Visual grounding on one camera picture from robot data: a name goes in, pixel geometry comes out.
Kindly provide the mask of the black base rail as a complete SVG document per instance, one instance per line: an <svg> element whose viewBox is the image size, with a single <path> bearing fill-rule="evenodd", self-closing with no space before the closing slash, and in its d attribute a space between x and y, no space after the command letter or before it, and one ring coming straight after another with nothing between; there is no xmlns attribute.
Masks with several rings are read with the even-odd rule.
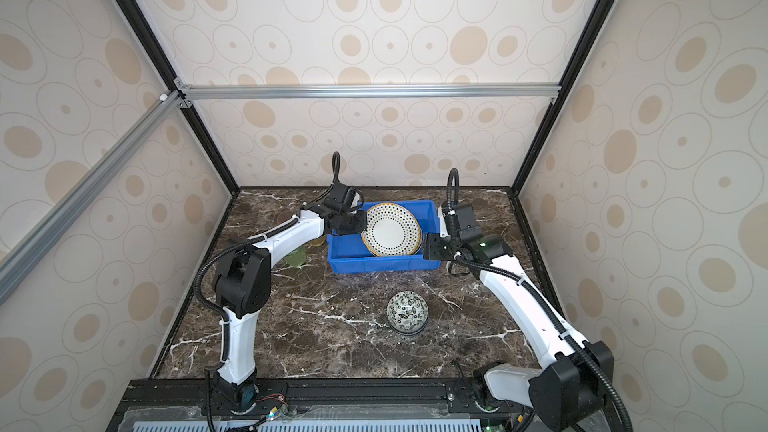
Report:
<svg viewBox="0 0 768 432"><path fill-rule="evenodd" d="M137 380L110 431L544 431L540 413L483 409L466 378L259 379L237 412L204 380Z"/></svg>

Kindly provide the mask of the dotted yellow rim plate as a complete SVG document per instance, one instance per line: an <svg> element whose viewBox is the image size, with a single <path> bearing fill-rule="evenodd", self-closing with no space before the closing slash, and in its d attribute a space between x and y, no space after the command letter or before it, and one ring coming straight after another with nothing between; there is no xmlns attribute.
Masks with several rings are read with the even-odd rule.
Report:
<svg viewBox="0 0 768 432"><path fill-rule="evenodd" d="M366 211L366 219L361 238L373 256L408 256L420 249L422 229L406 207L392 202L379 203Z"/></svg>

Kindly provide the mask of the left diagonal aluminium frame bar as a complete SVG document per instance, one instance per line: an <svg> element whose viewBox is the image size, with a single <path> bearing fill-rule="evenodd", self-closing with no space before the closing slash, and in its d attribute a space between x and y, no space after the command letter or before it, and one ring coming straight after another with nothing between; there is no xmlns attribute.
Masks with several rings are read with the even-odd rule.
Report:
<svg viewBox="0 0 768 432"><path fill-rule="evenodd" d="M181 93L167 91L82 179L43 217L1 263L1 301L21 283L103 189L120 172L154 130L179 108Z"/></svg>

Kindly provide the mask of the green transparent cup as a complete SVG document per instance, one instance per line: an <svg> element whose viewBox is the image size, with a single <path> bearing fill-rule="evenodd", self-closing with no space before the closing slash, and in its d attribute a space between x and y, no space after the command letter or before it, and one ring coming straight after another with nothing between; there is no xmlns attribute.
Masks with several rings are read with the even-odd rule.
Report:
<svg viewBox="0 0 768 432"><path fill-rule="evenodd" d="M301 267L307 261L307 252L304 247L298 247L283 257L283 261L290 267Z"/></svg>

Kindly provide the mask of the horizontal aluminium frame bar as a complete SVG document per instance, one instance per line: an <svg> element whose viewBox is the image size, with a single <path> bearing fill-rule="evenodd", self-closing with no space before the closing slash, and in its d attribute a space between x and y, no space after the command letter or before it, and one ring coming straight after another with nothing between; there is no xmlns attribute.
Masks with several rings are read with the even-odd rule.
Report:
<svg viewBox="0 0 768 432"><path fill-rule="evenodd" d="M183 85L192 100L213 99L396 99L557 97L557 83L371 84L371 85Z"/></svg>

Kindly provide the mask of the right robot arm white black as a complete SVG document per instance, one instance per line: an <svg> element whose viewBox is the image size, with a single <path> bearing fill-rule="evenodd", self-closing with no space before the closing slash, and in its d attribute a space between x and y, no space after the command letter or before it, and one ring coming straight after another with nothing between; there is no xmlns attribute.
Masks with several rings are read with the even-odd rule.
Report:
<svg viewBox="0 0 768 432"><path fill-rule="evenodd" d="M611 429L632 430L628 409L613 384L609 347L590 342L556 310L506 241L484 232L473 206L459 196L459 172L451 169L438 213L441 229L427 235L424 256L450 268L465 268L490 290L519 326L540 365L538 370L506 363L482 369L478 400L520 404L536 412L552 431L579 431L581 421L611 409Z"/></svg>

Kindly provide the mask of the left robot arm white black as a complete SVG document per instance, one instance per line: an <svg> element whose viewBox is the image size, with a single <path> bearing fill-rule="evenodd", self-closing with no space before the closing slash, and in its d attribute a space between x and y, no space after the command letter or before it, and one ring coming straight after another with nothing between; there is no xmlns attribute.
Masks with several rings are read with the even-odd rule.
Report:
<svg viewBox="0 0 768 432"><path fill-rule="evenodd" d="M366 228L362 191L339 180L339 153L332 155L331 165L333 180L313 201L303 203L285 222L225 247L194 277L194 296L219 315L222 328L219 363L206 371L209 390L237 413L256 402L254 341L259 313L271 294L273 267L308 242Z"/></svg>

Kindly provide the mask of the green floral ceramic bowl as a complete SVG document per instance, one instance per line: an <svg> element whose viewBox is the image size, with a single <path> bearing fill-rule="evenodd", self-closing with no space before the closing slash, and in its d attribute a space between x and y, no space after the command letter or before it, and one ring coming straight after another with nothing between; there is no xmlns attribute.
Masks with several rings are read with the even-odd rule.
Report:
<svg viewBox="0 0 768 432"><path fill-rule="evenodd" d="M389 301L386 315L389 325L404 335L416 335L427 325L428 304L413 291L396 293Z"/></svg>

